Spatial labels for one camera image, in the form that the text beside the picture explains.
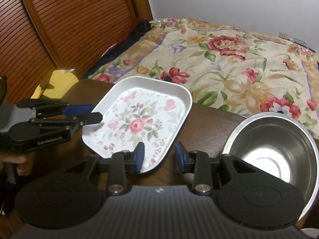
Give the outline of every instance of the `metal basin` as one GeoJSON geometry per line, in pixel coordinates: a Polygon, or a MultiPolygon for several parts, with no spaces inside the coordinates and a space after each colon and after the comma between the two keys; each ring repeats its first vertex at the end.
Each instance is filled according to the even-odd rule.
{"type": "Polygon", "coordinates": [[[297,121],[280,113],[265,112],[244,120],[226,141],[223,154],[235,155],[288,183],[303,194],[305,207],[318,192],[318,148],[297,121]]]}

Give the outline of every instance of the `tray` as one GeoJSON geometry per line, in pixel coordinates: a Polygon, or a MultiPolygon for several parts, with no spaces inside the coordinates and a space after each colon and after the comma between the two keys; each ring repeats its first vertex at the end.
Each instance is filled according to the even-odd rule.
{"type": "Polygon", "coordinates": [[[132,76],[114,85],[93,112],[99,124],[82,129],[84,143],[103,158],[145,144],[140,173],[155,168],[167,154],[192,107],[190,92],[181,85],[132,76]]]}

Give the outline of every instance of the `human hand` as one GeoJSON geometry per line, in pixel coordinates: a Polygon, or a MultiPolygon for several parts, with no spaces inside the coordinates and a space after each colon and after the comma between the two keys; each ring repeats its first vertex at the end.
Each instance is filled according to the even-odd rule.
{"type": "Polygon", "coordinates": [[[17,173],[19,176],[28,176],[31,174],[34,164],[34,152],[18,155],[11,151],[0,152],[0,171],[3,169],[3,163],[17,164],[17,173]]]}

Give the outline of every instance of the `metal bolt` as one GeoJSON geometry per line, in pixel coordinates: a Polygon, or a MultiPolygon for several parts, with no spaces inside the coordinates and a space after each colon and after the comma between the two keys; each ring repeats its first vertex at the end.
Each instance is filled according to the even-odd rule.
{"type": "Polygon", "coordinates": [[[205,193],[211,190],[211,187],[207,184],[197,184],[195,186],[195,190],[200,193],[205,193]]]}
{"type": "Polygon", "coordinates": [[[124,191],[124,186],[120,185],[120,184],[112,184],[110,185],[107,190],[111,193],[121,193],[122,191],[124,191]]]}

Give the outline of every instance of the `floral blanket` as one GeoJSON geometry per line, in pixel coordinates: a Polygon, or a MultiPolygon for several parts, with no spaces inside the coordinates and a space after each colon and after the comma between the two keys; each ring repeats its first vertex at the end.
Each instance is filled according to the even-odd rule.
{"type": "Polygon", "coordinates": [[[290,41],[186,19],[153,28],[90,79],[116,83],[132,75],[185,86],[194,102],[244,116],[278,112],[319,138],[319,56],[290,41]]]}

